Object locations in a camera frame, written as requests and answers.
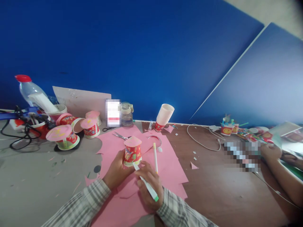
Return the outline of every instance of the right hand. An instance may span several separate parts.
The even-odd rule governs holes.
[[[151,165],[146,161],[141,161],[141,163],[144,166],[141,167],[141,169],[135,171],[135,174],[137,176],[143,177],[152,186],[152,188],[158,194],[158,197],[159,197],[158,201],[155,202],[153,200],[153,198],[149,194],[144,182],[141,179],[138,180],[138,186],[139,186],[143,201],[148,206],[148,208],[150,208],[153,211],[157,211],[158,209],[160,209],[160,207],[163,204],[164,189],[163,189],[163,186],[161,184],[160,177],[152,169]]]

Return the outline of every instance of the plaid sleeve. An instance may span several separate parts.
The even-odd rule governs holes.
[[[167,226],[217,226],[166,188],[163,204],[157,213]]]
[[[91,220],[101,209],[111,191],[103,180],[95,180],[84,188],[83,192],[75,194],[43,227],[90,226]]]

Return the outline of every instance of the black cord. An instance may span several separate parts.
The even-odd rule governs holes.
[[[41,132],[39,132],[37,129],[33,128],[33,127],[27,122],[27,119],[23,117],[23,113],[22,113],[21,109],[20,109],[18,106],[16,106],[15,113],[16,113],[16,115],[17,115],[19,118],[21,118],[21,119],[25,122],[25,128],[24,128],[25,136],[20,137],[20,136],[13,136],[13,135],[5,134],[3,131],[4,131],[4,129],[8,126],[9,120],[6,121],[4,127],[1,129],[0,133],[1,133],[2,135],[4,135],[4,136],[19,138],[18,140],[12,142],[12,143],[9,145],[9,147],[10,147],[11,149],[13,149],[13,150],[20,150],[20,149],[22,149],[22,148],[25,148],[25,147],[28,146],[29,144],[31,144],[31,142],[32,142],[33,139],[39,138],[39,137],[41,136]],[[32,129],[32,130],[38,132],[38,133],[39,133],[39,136],[38,136],[38,137],[31,137],[30,134],[29,134],[29,133],[30,133],[30,129]],[[26,144],[25,146],[23,146],[23,147],[21,147],[21,148],[14,148],[14,147],[13,147],[13,144],[16,143],[16,142],[18,142],[18,141],[20,141],[20,140],[22,140],[22,139],[29,139],[28,144]]]

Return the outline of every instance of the blue wall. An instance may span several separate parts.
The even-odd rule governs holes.
[[[0,108],[25,105],[16,74],[111,93],[155,120],[186,123],[263,25],[221,0],[0,3]]]
[[[303,42],[270,24],[190,122],[247,126],[303,123]]]

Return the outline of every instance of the marker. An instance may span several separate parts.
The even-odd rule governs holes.
[[[137,164],[135,164],[134,162],[133,162],[133,166],[135,167],[135,170],[140,169],[139,166]],[[153,200],[155,200],[155,202],[157,202],[159,199],[158,194],[155,192],[155,190],[152,188],[152,186],[143,177],[140,176],[140,178],[146,185],[147,190],[148,190],[149,194],[151,195],[151,197],[153,198]]]
[[[158,162],[157,162],[156,143],[153,143],[153,148],[154,148],[155,170],[156,170],[156,173],[158,174]]]

